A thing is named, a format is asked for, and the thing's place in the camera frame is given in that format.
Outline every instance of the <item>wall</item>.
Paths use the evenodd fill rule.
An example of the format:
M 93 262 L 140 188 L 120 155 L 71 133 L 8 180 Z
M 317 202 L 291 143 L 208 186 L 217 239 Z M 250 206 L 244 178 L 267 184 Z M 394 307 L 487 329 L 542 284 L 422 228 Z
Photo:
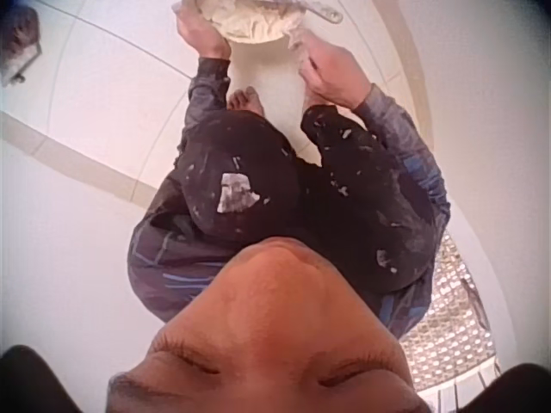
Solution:
M 549 365 L 546 21 L 528 2 L 400 0 L 399 6 L 424 68 L 437 160 L 456 211 L 491 264 L 474 271 L 474 279 L 485 283 L 493 269 L 498 286 L 481 289 L 482 299 L 492 306 L 493 294 L 503 293 L 511 316 L 517 347 L 496 338 L 498 356 L 506 367 Z M 489 316 L 492 329 L 503 333 L 507 315 Z
M 133 296 L 126 253 L 143 210 L 2 148 L 2 350 L 35 348 L 83 411 L 160 322 Z

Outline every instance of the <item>floor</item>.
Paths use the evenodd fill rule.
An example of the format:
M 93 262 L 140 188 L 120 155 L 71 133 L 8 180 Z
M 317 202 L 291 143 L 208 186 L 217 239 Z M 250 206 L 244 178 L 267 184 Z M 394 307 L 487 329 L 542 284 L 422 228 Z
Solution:
M 335 26 L 305 25 L 349 48 L 370 79 L 413 115 L 411 92 L 371 0 L 325 0 Z M 27 81 L 3 90 L 3 111 L 57 143 L 157 188 L 176 155 L 195 51 L 178 37 L 174 0 L 27 0 L 40 15 L 43 55 Z M 319 161 L 300 131 L 303 83 L 285 40 L 233 45 L 232 89 L 255 86 L 268 118 L 299 154 Z

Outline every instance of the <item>sleeve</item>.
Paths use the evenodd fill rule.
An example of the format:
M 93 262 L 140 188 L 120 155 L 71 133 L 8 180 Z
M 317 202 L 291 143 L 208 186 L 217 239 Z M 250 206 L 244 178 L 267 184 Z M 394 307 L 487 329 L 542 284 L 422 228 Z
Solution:
M 230 87 L 227 76 L 229 66 L 229 60 L 199 58 L 197 76 L 189 86 L 183 135 L 212 112 L 226 110 L 226 94 Z
M 430 201 L 440 212 L 449 217 L 442 173 L 410 115 L 376 84 L 373 84 L 368 98 L 354 113 L 387 151 L 404 164 L 413 181 L 427 192 Z

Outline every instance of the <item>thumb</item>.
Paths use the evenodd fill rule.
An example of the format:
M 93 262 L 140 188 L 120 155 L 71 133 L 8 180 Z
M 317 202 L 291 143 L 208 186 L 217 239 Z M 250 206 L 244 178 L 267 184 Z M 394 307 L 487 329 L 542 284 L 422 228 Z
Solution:
M 322 89 L 324 81 L 319 75 L 316 65 L 309 57 L 304 59 L 300 64 L 299 74 L 306 82 L 306 85 L 314 92 Z

